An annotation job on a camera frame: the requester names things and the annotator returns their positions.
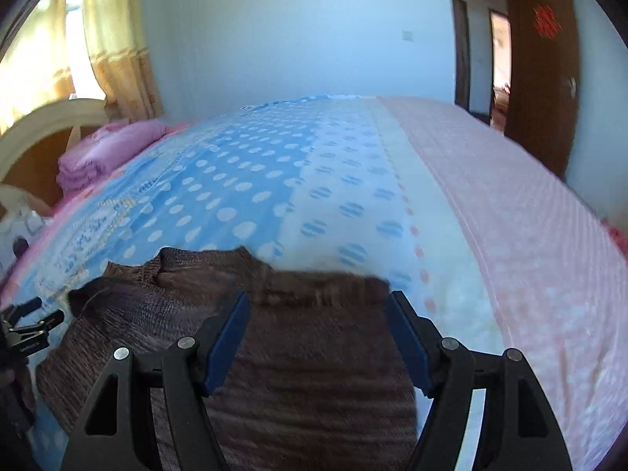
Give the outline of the patterned white pillow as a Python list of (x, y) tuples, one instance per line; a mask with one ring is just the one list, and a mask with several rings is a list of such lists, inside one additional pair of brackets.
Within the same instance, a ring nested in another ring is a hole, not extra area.
[(0, 261), (1, 279), (4, 279), (18, 258), (35, 243), (39, 234), (50, 222), (28, 207), (7, 212), (1, 219)]

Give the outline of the brown knit sweater sun motifs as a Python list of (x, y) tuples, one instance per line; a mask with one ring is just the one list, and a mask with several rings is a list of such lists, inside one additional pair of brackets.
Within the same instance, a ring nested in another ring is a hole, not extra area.
[(244, 248), (165, 248), (70, 291), (72, 323), (36, 387), (71, 431), (115, 349), (163, 350), (245, 292), (246, 334), (204, 402), (230, 468), (400, 470), (417, 412), (383, 309), (389, 291), (375, 276), (275, 270)]

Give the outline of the white wooden headboard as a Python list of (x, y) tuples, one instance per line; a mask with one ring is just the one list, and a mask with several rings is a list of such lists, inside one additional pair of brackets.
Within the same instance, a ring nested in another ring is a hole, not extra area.
[(49, 103), (19, 119), (1, 135), (1, 213), (18, 208), (48, 216), (63, 199), (57, 160), (108, 122), (97, 99)]

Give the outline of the beige patterned curtain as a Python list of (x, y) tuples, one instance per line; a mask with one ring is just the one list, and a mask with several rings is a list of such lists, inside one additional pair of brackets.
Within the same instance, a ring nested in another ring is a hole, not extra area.
[(87, 53), (106, 105), (131, 121), (163, 114), (141, 0), (83, 0)]

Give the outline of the folded purple quilt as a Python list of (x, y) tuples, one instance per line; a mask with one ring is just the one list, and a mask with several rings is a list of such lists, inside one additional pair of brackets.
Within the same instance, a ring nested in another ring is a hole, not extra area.
[(108, 123), (58, 158), (57, 185), (65, 197), (73, 195), (129, 162), (168, 131), (157, 119)]

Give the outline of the brown wooden door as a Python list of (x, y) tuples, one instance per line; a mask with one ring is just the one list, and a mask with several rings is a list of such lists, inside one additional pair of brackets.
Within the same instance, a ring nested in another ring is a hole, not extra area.
[[(539, 36), (533, 8), (553, 8), (562, 30)], [(573, 0), (508, 0), (511, 26), (511, 91), (504, 134), (563, 180), (575, 140), (580, 55)], [(572, 98), (569, 78), (577, 82)]]

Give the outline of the red double happiness decal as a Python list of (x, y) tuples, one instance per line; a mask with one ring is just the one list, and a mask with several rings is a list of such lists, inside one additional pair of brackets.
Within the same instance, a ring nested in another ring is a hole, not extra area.
[(539, 4), (534, 6), (534, 28), (539, 36), (554, 39), (562, 30), (562, 26), (557, 21), (553, 8), (547, 4)]

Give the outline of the pink bed sheet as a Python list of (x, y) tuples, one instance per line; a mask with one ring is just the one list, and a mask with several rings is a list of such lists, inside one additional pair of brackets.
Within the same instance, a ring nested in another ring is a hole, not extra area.
[(504, 342), (521, 349), (571, 462), (593, 470), (627, 426), (627, 261), (577, 197), (456, 105), (390, 97), (475, 253)]

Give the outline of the blue polka dot bed blanket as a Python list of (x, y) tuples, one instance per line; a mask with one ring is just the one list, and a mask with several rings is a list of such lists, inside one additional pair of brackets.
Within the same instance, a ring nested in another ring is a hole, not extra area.
[(65, 309), (112, 263), (168, 248), (245, 248), (277, 269), (378, 276), (469, 347), (504, 346), (453, 183), (484, 126), (454, 106), (321, 96), (267, 103), (162, 138), (58, 206), (6, 298)]

